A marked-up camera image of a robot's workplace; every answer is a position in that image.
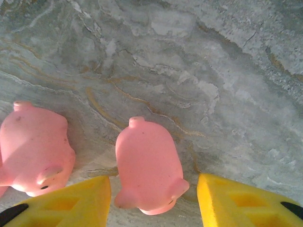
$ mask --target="pink toy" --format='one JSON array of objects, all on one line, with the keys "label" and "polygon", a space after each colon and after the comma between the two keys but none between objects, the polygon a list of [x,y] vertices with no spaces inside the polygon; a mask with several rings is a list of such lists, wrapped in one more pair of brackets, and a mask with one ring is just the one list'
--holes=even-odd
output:
[{"label": "pink toy", "polygon": [[0,147],[0,196],[8,186],[29,196],[63,188],[75,163],[67,120],[26,101],[15,101],[2,123]]},{"label": "pink toy", "polygon": [[143,117],[132,117],[119,134],[116,159],[122,185],[115,198],[119,208],[161,214],[189,189],[170,133]]}]

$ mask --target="pig ear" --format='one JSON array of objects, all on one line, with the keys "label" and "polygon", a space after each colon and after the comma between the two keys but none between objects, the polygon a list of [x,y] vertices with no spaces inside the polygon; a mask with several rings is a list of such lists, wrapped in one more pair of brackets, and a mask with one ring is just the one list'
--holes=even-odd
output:
[{"label": "pig ear", "polygon": [[169,196],[176,200],[189,189],[189,183],[183,178],[177,179],[170,187]]},{"label": "pig ear", "polygon": [[45,169],[37,178],[37,184],[43,184],[48,178],[54,177],[55,175],[63,171],[62,166],[51,166]]},{"label": "pig ear", "polygon": [[138,199],[131,190],[122,189],[115,197],[115,206],[122,209],[136,208]]}]

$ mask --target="stone floor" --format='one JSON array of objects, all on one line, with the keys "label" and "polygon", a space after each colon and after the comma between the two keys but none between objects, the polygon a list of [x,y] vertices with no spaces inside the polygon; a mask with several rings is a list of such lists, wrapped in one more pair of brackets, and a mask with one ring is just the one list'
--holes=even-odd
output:
[{"label": "stone floor", "polygon": [[[69,184],[110,175],[134,115],[173,135],[190,190],[171,211],[111,206],[109,227],[201,226],[199,172],[303,204],[300,0],[0,0],[0,122],[16,99],[64,115]],[[0,210],[27,196],[9,189]]]}]

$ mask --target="toy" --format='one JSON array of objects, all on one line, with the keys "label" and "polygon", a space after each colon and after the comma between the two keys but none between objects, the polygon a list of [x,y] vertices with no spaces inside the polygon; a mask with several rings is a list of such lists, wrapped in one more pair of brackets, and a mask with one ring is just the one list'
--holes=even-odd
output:
[{"label": "toy", "polygon": [[139,208],[156,215],[174,207],[189,189],[170,133],[162,126],[132,117],[116,140],[117,168],[122,190],[119,208]]},{"label": "toy", "polygon": [[64,187],[75,163],[67,126],[57,113],[15,101],[0,128],[0,191],[11,186],[38,196]]},{"label": "toy", "polygon": [[197,195],[204,227],[302,227],[303,208],[287,197],[211,174]]},{"label": "toy", "polygon": [[111,200],[107,176],[22,201],[0,214],[0,227],[105,227]]}]

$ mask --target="pink rubber pig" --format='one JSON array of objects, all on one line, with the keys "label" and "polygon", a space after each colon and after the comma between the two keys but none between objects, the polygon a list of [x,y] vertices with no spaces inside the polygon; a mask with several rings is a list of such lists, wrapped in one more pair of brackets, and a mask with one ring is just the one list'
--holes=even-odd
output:
[{"label": "pink rubber pig", "polygon": [[0,128],[0,196],[8,186],[38,196],[63,188],[75,163],[67,120],[52,111],[15,101]]},{"label": "pink rubber pig", "polygon": [[116,160],[122,185],[115,198],[119,208],[161,214],[189,189],[170,133],[143,117],[130,118],[129,126],[119,134]]}]

